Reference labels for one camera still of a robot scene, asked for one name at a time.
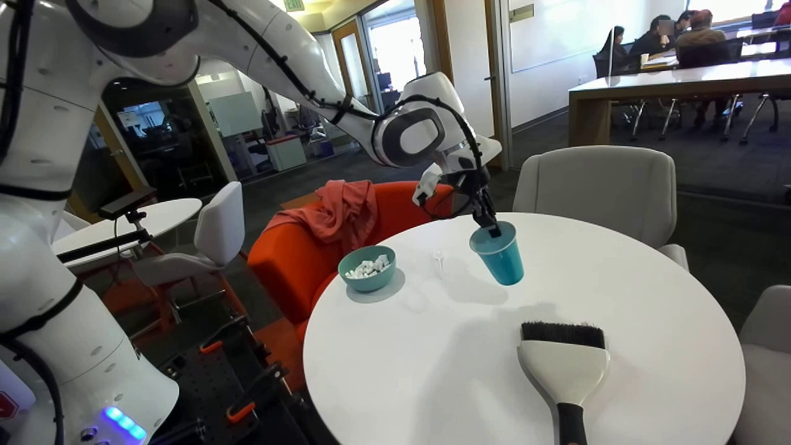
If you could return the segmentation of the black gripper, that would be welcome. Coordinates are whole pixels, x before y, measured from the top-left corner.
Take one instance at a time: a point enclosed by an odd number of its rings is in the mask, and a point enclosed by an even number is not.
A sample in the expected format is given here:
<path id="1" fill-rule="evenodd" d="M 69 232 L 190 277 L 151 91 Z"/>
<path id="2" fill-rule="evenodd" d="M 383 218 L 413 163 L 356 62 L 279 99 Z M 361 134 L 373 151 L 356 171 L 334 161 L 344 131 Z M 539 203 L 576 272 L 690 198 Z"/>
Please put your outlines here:
<path id="1" fill-rule="evenodd" d="M 460 190 L 472 200 L 472 218 L 482 230 L 497 232 L 497 210 L 484 173 L 465 173 Z"/>

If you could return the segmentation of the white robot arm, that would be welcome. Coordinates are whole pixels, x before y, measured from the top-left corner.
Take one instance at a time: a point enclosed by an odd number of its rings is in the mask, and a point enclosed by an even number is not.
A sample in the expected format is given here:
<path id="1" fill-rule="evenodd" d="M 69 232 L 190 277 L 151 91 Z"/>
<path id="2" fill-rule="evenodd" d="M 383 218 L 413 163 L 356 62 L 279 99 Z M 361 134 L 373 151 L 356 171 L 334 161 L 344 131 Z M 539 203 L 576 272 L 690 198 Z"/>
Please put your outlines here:
<path id="1" fill-rule="evenodd" d="M 2 445 L 146 445 L 180 398 L 54 252 L 111 84 L 183 87 L 227 62 L 383 166 L 430 156 L 457 176 L 499 153 L 442 74 L 413 79 L 386 114 L 363 106 L 274 0 L 2 0 L 0 37 Z"/>

